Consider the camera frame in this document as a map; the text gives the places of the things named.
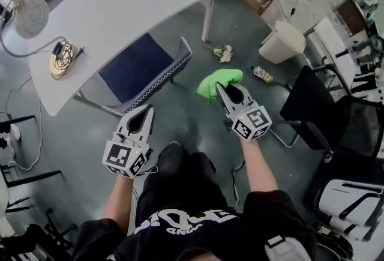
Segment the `concrete floor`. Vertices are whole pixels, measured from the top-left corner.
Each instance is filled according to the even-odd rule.
[[[333,12],[345,0],[274,0],[271,6],[263,13],[262,17],[271,26],[275,21],[288,21],[299,31],[305,32],[325,16]],[[295,5],[296,13],[289,17],[291,9]]]
[[[271,118],[277,119],[288,93],[283,88],[266,85],[253,77],[250,67],[260,65],[273,74],[276,81],[285,82],[288,77],[298,74],[300,66],[296,59],[273,65],[260,57],[258,49],[269,34],[269,28],[242,0],[216,0],[210,39],[213,45],[230,44],[234,51],[229,64],[219,64],[212,53],[201,45],[203,14],[203,6],[196,4],[151,31],[151,35],[170,55],[176,53],[179,37],[183,35],[190,43],[194,56],[186,69],[175,78],[174,85],[166,84],[148,101],[156,111],[153,134],[149,138],[154,153],[148,164],[154,164],[163,147],[175,139],[184,143],[190,151],[203,151],[215,164],[218,182],[229,205],[233,205],[230,170],[243,160],[240,144],[235,136],[228,135],[222,122],[224,112],[220,104],[212,102],[208,106],[205,99],[196,94],[196,88],[205,76],[219,68],[241,69],[244,72],[242,84],[259,104],[265,105]],[[20,52],[26,50],[25,41],[12,34],[8,34],[7,44]],[[15,146],[19,164],[29,166],[36,158],[40,141],[38,97],[32,82],[17,91],[30,78],[28,61],[12,58],[3,51],[0,53],[0,106],[5,109],[8,93],[10,89],[15,89],[8,102],[8,111],[12,116],[37,116],[36,121],[19,125],[22,142]],[[87,88],[93,88],[91,91],[99,100],[108,96],[92,81]],[[44,107],[42,112],[40,161],[32,170],[18,170],[12,177],[22,178],[51,170],[61,170],[62,176],[13,190],[17,199],[31,197],[25,204],[33,205],[30,210],[6,215],[19,233],[30,223],[45,225],[44,211],[47,208],[54,209],[53,217],[60,228],[99,218],[115,181],[115,175],[107,171],[101,159],[105,142],[117,126],[116,118],[75,101],[69,102],[54,118],[46,113]],[[285,138],[290,139],[293,130],[290,127],[284,129]],[[294,148],[286,149],[271,133],[260,138],[259,143],[280,188],[290,194],[301,215],[310,220],[311,214],[303,207],[302,197],[320,162],[321,153],[312,151],[302,140]],[[3,151],[1,163],[7,161],[9,154]],[[142,184],[143,178],[135,180],[138,191],[141,191]],[[245,169],[237,173],[236,184],[240,197],[238,210],[242,211],[249,192]],[[73,240],[75,237],[76,232],[71,234]]]

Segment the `chair backrest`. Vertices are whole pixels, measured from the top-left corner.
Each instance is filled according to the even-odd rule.
[[[99,75],[124,103],[139,94],[172,62],[173,58],[145,34],[100,70]]]
[[[315,125],[324,124],[321,131],[330,128],[333,120],[328,110],[335,103],[333,97],[308,66],[304,66],[280,111],[281,117],[287,121],[311,121]],[[293,125],[292,128],[305,140],[311,149],[323,149],[323,145],[304,125]]]
[[[324,149],[324,145],[308,122],[319,129],[335,152],[372,159],[379,152],[384,130],[383,104],[351,95],[335,103],[323,82],[307,66],[300,72],[280,115],[287,121],[302,122],[292,127],[312,149]]]
[[[184,37],[181,37],[179,49],[173,62],[153,78],[134,98],[118,106],[103,106],[103,108],[116,115],[123,116],[125,113],[140,106],[151,95],[159,91],[166,82],[183,70],[192,58],[192,55],[190,45]]]
[[[348,119],[335,151],[344,155],[376,159],[383,140],[384,106],[356,97],[345,96],[336,102]]]

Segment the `desk lamp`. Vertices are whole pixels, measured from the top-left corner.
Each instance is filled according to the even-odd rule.
[[[83,52],[83,49],[76,54],[75,47],[64,37],[57,37],[39,49],[27,54],[15,54],[8,50],[2,38],[2,27],[5,13],[13,2],[13,25],[16,32],[25,39],[36,37],[47,25],[49,17],[49,7],[45,0],[10,0],[0,20],[0,43],[4,50],[16,58],[25,58],[39,53],[43,48],[57,42],[50,58],[50,70],[54,79],[60,79],[71,68],[73,61]]]

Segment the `mesh office chair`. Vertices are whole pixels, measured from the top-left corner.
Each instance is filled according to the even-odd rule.
[[[332,70],[347,92],[337,102],[316,75],[325,70]],[[332,65],[315,70],[303,67],[280,115],[284,121],[275,123],[290,124],[296,136],[287,145],[274,131],[271,133],[288,148],[301,136],[311,149],[325,149],[331,155],[340,152],[349,157],[375,159],[379,152],[384,130],[383,104],[353,97]]]

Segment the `white wastebasket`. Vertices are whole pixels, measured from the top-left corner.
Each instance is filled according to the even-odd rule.
[[[259,53],[273,64],[279,64],[304,52],[304,35],[291,24],[276,21],[274,31],[264,40]]]

